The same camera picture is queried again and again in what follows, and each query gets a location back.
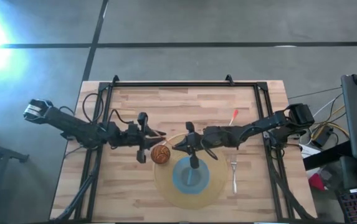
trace concrete floor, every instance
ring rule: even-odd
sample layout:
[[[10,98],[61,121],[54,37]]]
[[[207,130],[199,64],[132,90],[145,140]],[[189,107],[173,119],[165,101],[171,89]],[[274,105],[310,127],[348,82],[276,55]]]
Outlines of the concrete floor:
[[[102,0],[4,0],[9,44],[91,43]],[[354,0],[110,0],[99,42],[357,41]],[[89,49],[4,49],[0,67],[0,146],[30,154],[11,162],[0,223],[47,220],[66,141],[60,131],[23,120],[31,98],[75,107]],[[98,49],[89,80],[284,80],[288,97],[340,86],[357,73],[357,47]],[[291,99],[313,112],[340,90]],[[328,110],[317,117],[321,121]],[[338,121],[346,126],[345,118]],[[343,221],[334,197],[316,192],[317,210]]]

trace blue bowl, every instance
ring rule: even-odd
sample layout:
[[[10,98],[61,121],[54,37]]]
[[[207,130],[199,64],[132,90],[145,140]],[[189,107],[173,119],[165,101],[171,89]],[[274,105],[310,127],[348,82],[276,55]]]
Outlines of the blue bowl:
[[[173,184],[184,194],[200,194],[210,181],[206,163],[199,160],[199,168],[192,169],[189,156],[180,159],[173,169]]]

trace orange ball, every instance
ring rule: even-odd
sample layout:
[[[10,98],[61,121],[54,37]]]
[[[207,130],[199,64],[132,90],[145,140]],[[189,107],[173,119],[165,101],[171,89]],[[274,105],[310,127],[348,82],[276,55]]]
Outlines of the orange ball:
[[[167,146],[155,146],[152,149],[151,158],[155,164],[165,164],[170,159],[170,150]]]

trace wooden table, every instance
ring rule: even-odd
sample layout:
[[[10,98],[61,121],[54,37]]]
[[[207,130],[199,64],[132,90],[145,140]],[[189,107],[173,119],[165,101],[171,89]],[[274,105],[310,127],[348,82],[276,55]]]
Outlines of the wooden table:
[[[288,105],[283,81],[267,81],[273,110]],[[82,101],[89,93],[96,93],[99,82],[83,82],[76,117],[85,119]],[[117,109],[124,120],[136,121],[139,112],[149,116],[148,124],[168,133],[167,137],[186,132],[185,121],[192,121],[197,131],[210,125],[227,125],[234,108],[239,110],[234,124],[245,125],[257,120],[253,88],[249,87],[124,87],[114,88],[109,110]],[[89,98],[85,108],[93,113],[95,97]],[[126,125],[116,121],[121,129]],[[69,142],[67,152],[78,146]],[[237,191],[232,193],[232,171],[219,199],[200,210],[184,210],[167,202],[157,191],[153,181],[153,162],[147,151],[148,162],[136,161],[137,147],[103,148],[102,163],[95,198],[93,222],[254,222],[275,221],[269,173],[261,135],[249,138],[239,151],[224,149],[226,154],[237,154]],[[85,150],[70,154],[63,163],[51,218],[61,214],[77,193],[82,175]],[[284,163],[289,187],[307,212],[316,217],[305,168],[297,147],[285,149]],[[285,213],[282,194],[280,201]],[[87,198],[82,215],[87,211]]]

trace silver fork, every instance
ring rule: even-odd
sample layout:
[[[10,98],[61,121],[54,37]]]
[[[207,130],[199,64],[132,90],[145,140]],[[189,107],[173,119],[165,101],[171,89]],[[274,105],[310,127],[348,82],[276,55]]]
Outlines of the silver fork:
[[[231,167],[232,167],[232,191],[234,194],[237,193],[236,190],[236,155],[231,155]]]

